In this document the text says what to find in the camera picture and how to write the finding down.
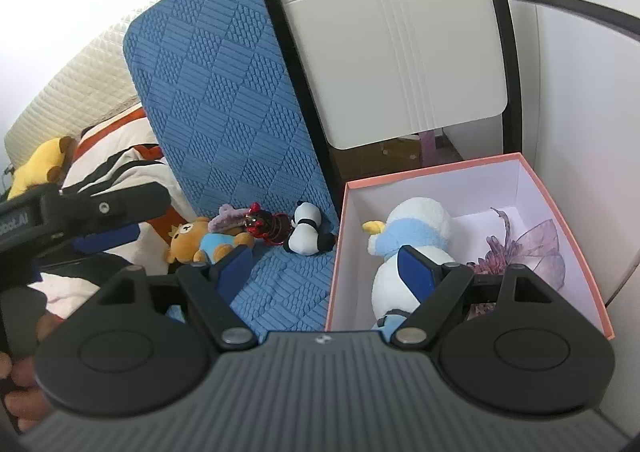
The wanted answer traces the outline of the person's left hand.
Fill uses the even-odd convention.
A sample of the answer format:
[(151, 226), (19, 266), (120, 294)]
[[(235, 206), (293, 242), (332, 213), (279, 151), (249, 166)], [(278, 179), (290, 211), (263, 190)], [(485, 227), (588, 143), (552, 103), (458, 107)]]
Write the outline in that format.
[(38, 386), (32, 356), (13, 361), (9, 354), (1, 354), (1, 379), (11, 380), (13, 386), (1, 396), (1, 404), (13, 417), (17, 429), (24, 434), (48, 417), (53, 408)]

